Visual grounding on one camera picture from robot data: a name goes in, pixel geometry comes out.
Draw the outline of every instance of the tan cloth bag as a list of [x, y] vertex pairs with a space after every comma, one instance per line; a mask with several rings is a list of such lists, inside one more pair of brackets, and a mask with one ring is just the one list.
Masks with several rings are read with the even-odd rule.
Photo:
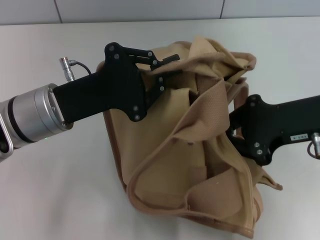
[[179, 61], [150, 71], [139, 65], [148, 88], [153, 75], [182, 70], [147, 116], [132, 122], [117, 109], [104, 113], [118, 175], [131, 204], [153, 215], [187, 218], [252, 238], [262, 211], [257, 183], [282, 187], [227, 138], [228, 104], [248, 96], [241, 76], [256, 58], [229, 52], [218, 42], [196, 37], [153, 49], [158, 60]]

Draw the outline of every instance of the tabletop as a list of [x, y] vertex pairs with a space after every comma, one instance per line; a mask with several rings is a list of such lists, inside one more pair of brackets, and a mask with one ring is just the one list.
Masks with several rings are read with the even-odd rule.
[[[320, 17], [0, 26], [0, 102], [66, 82], [59, 58], [92, 71], [110, 42], [151, 49], [195, 36], [257, 57], [250, 94], [269, 104], [319, 94]], [[74, 67], [76, 78], [86, 75]], [[307, 142], [279, 148], [265, 167], [283, 191], [259, 185], [254, 239], [319, 239], [320, 162]], [[16, 150], [0, 163], [0, 239], [242, 240], [186, 219], [135, 210], [118, 179], [102, 114]]]

